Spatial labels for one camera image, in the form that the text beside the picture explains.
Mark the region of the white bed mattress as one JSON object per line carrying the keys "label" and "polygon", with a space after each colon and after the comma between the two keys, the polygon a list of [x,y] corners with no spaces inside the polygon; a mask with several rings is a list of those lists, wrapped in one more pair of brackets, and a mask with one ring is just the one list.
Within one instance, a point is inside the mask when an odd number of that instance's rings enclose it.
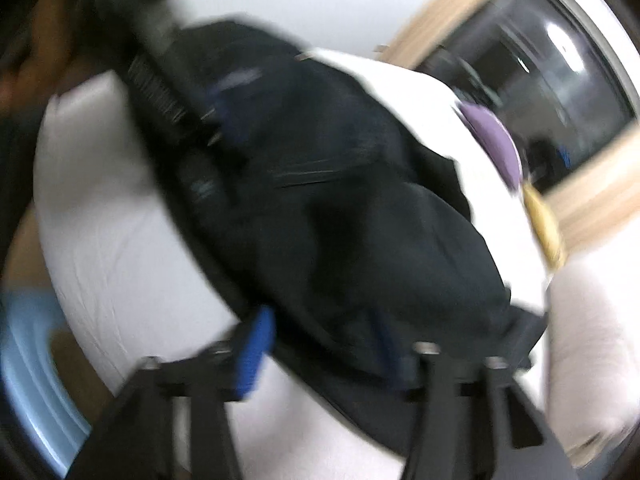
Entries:
{"label": "white bed mattress", "polygon": [[[353,74],[432,151],[453,159],[514,302],[546,308],[548,272],[521,195],[508,190],[438,80],[366,58],[314,51]],[[96,76],[51,100],[38,139],[35,215],[70,333],[53,341],[62,382],[97,420],[146,356],[190,356],[231,326],[232,314],[169,218],[134,131],[126,91]],[[401,461],[336,418],[276,362],[231,409],[250,479],[396,479]]]}

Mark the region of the right beige curtain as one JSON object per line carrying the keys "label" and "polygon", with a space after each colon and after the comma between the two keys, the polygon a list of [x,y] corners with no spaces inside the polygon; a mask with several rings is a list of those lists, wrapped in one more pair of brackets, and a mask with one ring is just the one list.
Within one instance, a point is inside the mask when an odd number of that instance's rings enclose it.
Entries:
{"label": "right beige curtain", "polygon": [[639,171],[635,120],[544,196],[570,254],[600,242],[639,213]]}

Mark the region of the beige curtain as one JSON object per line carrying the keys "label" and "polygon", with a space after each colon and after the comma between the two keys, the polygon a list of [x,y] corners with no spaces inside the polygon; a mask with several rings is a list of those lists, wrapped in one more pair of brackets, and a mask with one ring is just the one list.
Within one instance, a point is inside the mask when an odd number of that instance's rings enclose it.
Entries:
{"label": "beige curtain", "polygon": [[381,51],[378,60],[414,70],[489,1],[430,0]]}
{"label": "beige curtain", "polygon": [[600,242],[639,213],[639,171],[635,120],[544,196],[570,254]]}

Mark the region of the purple cushion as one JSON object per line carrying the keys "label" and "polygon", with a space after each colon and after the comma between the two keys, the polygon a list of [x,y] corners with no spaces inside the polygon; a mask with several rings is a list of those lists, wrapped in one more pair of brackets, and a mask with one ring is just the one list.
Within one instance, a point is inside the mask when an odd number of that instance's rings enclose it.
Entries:
{"label": "purple cushion", "polygon": [[496,167],[511,192],[520,189],[523,167],[518,149],[506,127],[488,108],[470,102],[459,102],[458,111],[475,141]]}

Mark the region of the dark glass balcony door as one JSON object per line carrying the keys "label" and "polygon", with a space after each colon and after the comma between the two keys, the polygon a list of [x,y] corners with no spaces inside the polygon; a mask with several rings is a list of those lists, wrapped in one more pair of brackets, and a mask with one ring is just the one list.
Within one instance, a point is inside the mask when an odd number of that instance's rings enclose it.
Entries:
{"label": "dark glass balcony door", "polygon": [[630,79],[593,33],[562,0],[489,0],[418,70],[494,112],[545,193],[638,117]]}

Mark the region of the light blue round object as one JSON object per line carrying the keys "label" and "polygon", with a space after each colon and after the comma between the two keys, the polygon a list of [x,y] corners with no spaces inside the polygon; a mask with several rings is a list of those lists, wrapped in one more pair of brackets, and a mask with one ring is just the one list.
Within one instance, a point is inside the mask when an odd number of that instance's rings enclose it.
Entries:
{"label": "light blue round object", "polygon": [[26,474],[62,479],[91,432],[58,376],[52,337],[67,323],[53,292],[1,293],[1,445]]}

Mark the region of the left beige curtain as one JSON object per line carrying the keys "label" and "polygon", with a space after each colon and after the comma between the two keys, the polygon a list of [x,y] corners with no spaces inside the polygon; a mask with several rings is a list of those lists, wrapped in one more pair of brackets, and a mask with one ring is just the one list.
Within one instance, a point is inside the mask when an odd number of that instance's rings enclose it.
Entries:
{"label": "left beige curtain", "polygon": [[430,0],[381,51],[378,60],[414,70],[489,1]]}

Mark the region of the rolled white duvet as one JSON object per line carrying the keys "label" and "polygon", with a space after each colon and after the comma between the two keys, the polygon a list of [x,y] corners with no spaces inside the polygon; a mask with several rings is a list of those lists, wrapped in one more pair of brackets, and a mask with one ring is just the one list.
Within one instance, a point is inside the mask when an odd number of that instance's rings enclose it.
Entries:
{"label": "rolled white duvet", "polygon": [[548,421],[580,468],[639,421],[639,268],[603,248],[574,255],[548,299]]}

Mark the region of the yellow cushion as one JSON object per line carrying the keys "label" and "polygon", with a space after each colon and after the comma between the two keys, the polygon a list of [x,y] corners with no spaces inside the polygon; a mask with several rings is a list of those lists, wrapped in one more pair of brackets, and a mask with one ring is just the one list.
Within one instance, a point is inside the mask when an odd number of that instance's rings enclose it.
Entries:
{"label": "yellow cushion", "polygon": [[530,182],[523,182],[522,193],[529,223],[536,234],[547,266],[551,271],[559,270],[566,263],[567,252],[558,219]]}

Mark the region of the black denim pants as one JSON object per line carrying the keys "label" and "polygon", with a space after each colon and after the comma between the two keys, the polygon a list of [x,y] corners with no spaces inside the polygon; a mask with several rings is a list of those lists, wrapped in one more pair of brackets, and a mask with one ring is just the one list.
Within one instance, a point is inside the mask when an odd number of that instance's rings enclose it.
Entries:
{"label": "black denim pants", "polygon": [[456,166],[355,77],[232,21],[168,58],[206,118],[145,130],[157,179],[233,312],[273,310],[280,363],[399,455],[416,342],[528,365],[547,322],[512,302]]}

